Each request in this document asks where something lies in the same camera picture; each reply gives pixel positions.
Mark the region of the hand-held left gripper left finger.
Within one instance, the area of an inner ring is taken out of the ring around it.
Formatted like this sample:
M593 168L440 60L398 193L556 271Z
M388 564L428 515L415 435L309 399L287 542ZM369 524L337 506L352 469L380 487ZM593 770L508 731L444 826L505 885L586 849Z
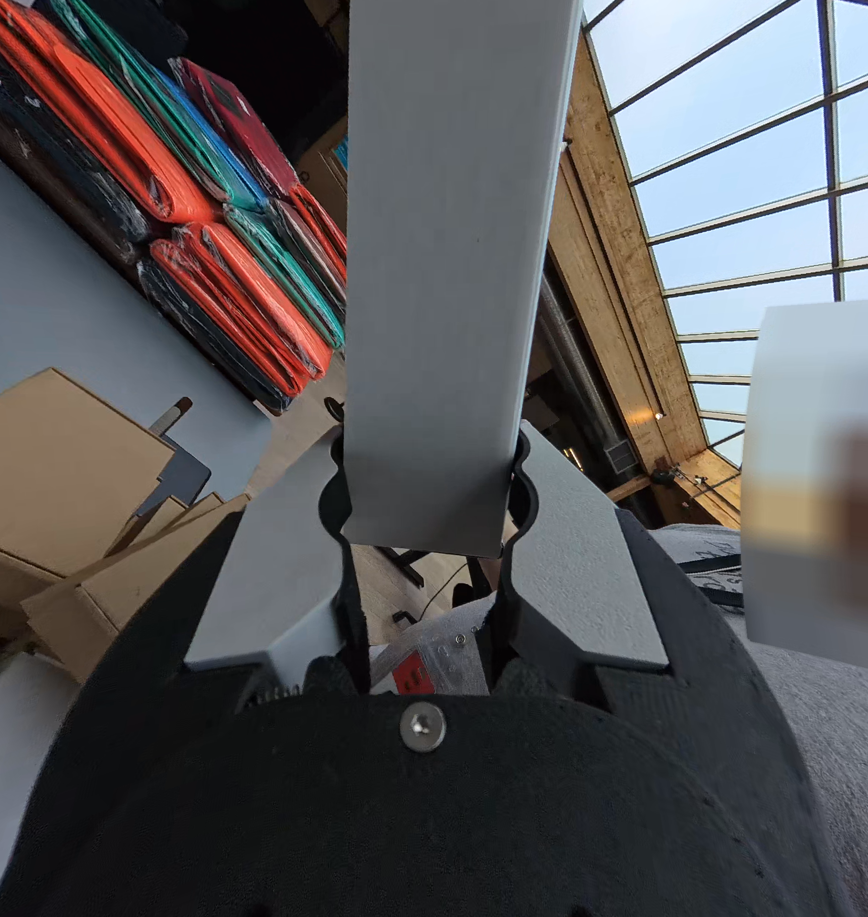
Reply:
M281 688L305 686L314 659L338 657L370 690L369 638L351 546L342 427L331 427L243 511L188 648L191 671L256 664Z

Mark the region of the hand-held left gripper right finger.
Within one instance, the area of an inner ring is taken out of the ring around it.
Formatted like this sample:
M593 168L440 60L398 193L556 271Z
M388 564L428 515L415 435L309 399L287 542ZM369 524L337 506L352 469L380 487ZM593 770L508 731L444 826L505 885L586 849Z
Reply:
M530 422L519 429L497 652L544 674L659 674L669 658L611 500Z

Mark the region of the pile of white boxes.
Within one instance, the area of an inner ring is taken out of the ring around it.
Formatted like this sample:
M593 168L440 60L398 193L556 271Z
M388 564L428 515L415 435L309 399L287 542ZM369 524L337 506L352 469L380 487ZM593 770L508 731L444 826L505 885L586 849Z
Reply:
M19 653L0 666L0 870L78 691L63 668L42 656Z

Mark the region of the white cardboard box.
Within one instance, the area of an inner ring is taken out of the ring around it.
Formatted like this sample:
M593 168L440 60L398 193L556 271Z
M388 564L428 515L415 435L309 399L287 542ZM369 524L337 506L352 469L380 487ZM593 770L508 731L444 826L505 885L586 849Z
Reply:
M357 544L501 550L583 2L349 5Z

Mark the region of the brown cardboard box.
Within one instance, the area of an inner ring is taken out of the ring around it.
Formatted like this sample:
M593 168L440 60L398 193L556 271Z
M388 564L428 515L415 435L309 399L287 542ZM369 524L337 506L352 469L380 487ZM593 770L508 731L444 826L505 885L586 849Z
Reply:
M57 369L0 394L0 606L101 559L174 454Z
M183 520L21 602L28 623L72 680L84 684L142 605L249 494L191 509Z

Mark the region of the clear plastic card holder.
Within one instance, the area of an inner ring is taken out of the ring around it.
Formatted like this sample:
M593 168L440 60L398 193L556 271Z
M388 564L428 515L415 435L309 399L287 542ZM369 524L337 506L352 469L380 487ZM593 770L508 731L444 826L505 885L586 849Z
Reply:
M484 619L446 615L410 626L371 649L371 689L379 695L486 696L489 688L476 636Z

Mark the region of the wooden roof beam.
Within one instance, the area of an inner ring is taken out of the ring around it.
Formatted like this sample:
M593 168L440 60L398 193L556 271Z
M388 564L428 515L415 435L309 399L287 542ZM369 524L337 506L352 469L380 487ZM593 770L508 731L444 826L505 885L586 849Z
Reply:
M667 522L740 526L740 477L708 447L585 27L576 40L548 254L614 418Z

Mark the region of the stack of wrapped coloured cloths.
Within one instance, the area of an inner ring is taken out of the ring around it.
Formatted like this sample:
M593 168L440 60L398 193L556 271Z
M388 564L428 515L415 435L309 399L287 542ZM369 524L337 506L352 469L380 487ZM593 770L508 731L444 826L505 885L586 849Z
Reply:
M347 242L155 2L0 2L0 159L252 402L345 345Z

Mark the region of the glass skylight window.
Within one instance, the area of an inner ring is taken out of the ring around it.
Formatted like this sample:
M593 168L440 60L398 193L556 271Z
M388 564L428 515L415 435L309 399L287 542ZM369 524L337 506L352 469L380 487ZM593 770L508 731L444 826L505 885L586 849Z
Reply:
M584 2L709 446L741 468L770 307L868 300L868 2Z

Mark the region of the grey metal bracket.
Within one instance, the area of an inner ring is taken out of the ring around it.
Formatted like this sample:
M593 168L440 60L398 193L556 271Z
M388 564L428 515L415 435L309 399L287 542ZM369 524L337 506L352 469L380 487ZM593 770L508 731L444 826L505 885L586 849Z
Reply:
M173 450L173 456L159 475L153 491L135 510L134 517L141 518L155 511L168 498L188 507L209 482L211 470L167 435L192 405L190 398L182 397L148 427L150 433Z

